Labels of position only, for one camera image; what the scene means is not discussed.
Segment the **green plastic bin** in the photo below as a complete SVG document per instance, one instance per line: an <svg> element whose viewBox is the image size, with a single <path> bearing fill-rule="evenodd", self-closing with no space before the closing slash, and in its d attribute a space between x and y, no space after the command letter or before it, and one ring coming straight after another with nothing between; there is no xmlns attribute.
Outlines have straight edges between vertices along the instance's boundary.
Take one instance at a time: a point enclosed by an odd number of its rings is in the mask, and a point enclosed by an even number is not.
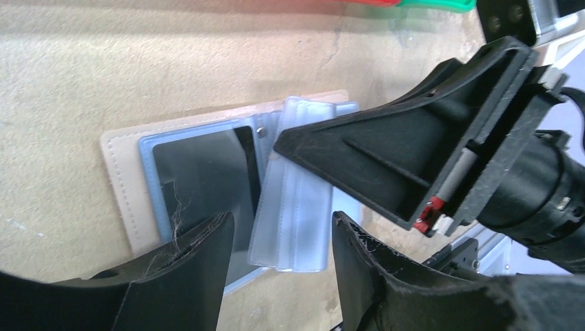
<svg viewBox="0 0 585 331"><path fill-rule="evenodd" d="M425 8L448 12L465 13L476 6L476 0L402 0L397 7Z"/></svg>

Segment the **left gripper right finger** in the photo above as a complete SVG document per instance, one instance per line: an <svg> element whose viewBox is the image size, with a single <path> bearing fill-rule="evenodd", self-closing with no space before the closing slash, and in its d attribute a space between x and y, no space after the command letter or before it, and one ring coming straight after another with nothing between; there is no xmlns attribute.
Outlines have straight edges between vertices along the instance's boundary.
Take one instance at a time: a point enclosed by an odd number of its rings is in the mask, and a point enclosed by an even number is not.
<svg viewBox="0 0 585 331"><path fill-rule="evenodd" d="M583 330L582 276L460 279L422 265L332 217L345 330Z"/></svg>

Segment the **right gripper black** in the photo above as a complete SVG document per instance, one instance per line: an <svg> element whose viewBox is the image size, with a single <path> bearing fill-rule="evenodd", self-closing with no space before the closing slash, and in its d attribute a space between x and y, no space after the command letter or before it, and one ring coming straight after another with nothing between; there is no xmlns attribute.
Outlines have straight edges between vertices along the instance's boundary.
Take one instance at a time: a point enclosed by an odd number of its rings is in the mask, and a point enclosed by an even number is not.
<svg viewBox="0 0 585 331"><path fill-rule="evenodd" d="M284 130L275 151L407 230L447 185L448 234L478 218L581 274L584 166L566 132L537 127L584 51L584 2L478 1L477 12L491 43L468 62L441 62L382 106Z"/></svg>

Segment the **beige card holder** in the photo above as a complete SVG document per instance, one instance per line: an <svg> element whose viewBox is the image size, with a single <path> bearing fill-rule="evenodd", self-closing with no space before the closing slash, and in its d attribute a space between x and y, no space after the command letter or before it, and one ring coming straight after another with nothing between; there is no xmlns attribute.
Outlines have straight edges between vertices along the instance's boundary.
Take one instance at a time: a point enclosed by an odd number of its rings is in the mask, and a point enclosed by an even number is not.
<svg viewBox="0 0 585 331"><path fill-rule="evenodd" d="M148 123L105 132L101 149L128 239L139 256L174 241L159 188L153 148L179 138L248 126L261 185L247 262L255 271L230 285L231 292L262 272L321 272L328 265L329 217L341 210L361 219L361 204L273 150L286 128L358 111L344 90L288 97L253 106Z"/></svg>

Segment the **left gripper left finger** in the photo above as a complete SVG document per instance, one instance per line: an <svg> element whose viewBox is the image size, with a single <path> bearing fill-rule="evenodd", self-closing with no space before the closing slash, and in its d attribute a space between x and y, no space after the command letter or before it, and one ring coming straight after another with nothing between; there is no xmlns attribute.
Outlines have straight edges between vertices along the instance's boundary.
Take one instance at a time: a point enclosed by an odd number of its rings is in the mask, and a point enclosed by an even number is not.
<svg viewBox="0 0 585 331"><path fill-rule="evenodd" d="M174 241L89 279L1 274L2 330L214 330L235 221L219 212Z"/></svg>

